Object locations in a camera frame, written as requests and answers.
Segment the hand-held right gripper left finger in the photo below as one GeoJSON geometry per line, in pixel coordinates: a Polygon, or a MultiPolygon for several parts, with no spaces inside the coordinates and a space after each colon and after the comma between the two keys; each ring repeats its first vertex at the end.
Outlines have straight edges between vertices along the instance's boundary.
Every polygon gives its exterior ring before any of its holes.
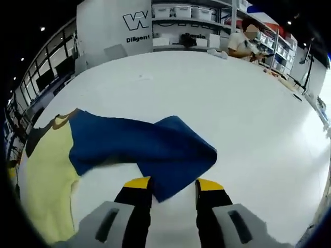
{"type": "Polygon", "coordinates": [[[124,184],[114,201],[105,201],[79,226],[79,247],[145,247],[151,224],[153,180],[124,184]]]}

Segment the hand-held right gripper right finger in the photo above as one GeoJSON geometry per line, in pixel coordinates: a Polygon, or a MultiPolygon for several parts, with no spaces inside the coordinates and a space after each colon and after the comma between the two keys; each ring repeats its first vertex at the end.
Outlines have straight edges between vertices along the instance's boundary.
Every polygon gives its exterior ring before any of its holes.
{"type": "Polygon", "coordinates": [[[267,231],[266,223],[241,204],[233,204],[224,187],[195,181],[197,228],[201,247],[292,247],[267,231]]]}

